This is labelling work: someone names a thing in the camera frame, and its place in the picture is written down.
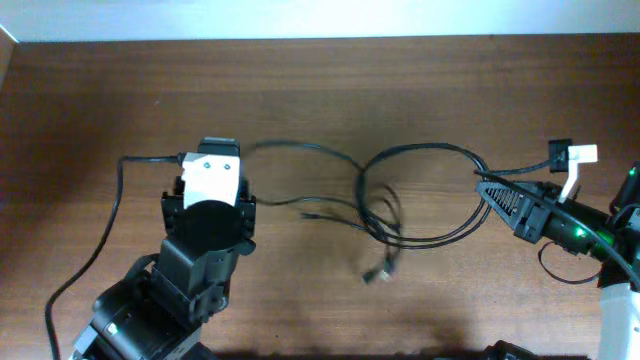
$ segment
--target wooden table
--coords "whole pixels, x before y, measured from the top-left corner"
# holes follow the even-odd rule
[[[606,209],[640,152],[639,49],[638,35],[21,44],[0,98],[0,357],[49,356],[44,304],[97,244],[120,155],[174,154],[221,136],[245,147],[312,141],[365,161],[396,144],[446,141],[495,169],[544,160],[548,140],[572,137],[599,146],[599,163],[581,168],[580,199]],[[245,166],[263,197],[351,196],[354,171],[323,155],[265,151]],[[435,235],[477,202],[472,169],[425,151],[372,177],[401,192],[407,234]],[[105,250],[54,307],[63,356],[96,296],[158,251],[160,194],[178,174],[126,167]],[[204,327],[218,352],[437,353],[504,339],[596,355],[595,284],[549,278],[536,261],[542,242],[514,238],[495,214],[459,243],[406,253],[393,282],[371,286],[360,276],[383,248],[353,229],[259,207],[255,241],[231,305]],[[598,269],[559,249],[546,259],[570,278]]]

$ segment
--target white wall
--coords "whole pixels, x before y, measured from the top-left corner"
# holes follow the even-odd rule
[[[639,32],[640,0],[1,0],[17,40]]]

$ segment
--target white backdrop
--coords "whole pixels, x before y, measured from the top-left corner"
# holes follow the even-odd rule
[[[0,0],[18,41],[639,32],[640,0]]]

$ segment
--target white bracket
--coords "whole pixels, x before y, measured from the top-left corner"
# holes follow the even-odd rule
[[[185,209],[205,200],[236,205],[240,188],[239,157],[187,153],[182,167]]]
[[[598,161],[598,145],[569,146],[569,176],[562,188],[558,202],[563,203],[569,197],[573,185],[578,181],[578,164]]]

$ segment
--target screw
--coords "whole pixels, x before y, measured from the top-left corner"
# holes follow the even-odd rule
[[[116,326],[116,324],[111,323],[109,324],[109,326],[107,326],[107,331],[111,336],[113,336],[118,333],[118,327]]]

